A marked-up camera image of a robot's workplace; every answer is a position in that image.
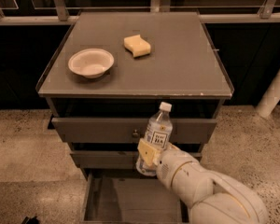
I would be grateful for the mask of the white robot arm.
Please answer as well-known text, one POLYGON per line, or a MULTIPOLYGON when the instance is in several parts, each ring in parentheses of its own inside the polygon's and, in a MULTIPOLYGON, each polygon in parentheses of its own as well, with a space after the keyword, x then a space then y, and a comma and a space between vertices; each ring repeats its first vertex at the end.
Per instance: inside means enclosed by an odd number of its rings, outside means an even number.
POLYGON ((266 224, 267 208, 256 192, 238 180, 203 168, 187 152, 170 144, 165 150, 145 139, 138 144, 145 164, 189 210, 189 224, 266 224))

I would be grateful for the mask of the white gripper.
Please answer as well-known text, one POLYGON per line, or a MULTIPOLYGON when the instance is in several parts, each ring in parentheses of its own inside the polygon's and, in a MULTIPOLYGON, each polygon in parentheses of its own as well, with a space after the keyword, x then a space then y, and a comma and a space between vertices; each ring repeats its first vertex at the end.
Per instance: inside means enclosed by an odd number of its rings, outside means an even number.
POLYGON ((147 140, 141 138, 138 143, 138 151, 145 164, 149 167, 157 166, 157 178, 170 189, 176 172, 186 163, 198 163, 188 152, 168 143, 167 150, 161 151, 152 146, 147 140))

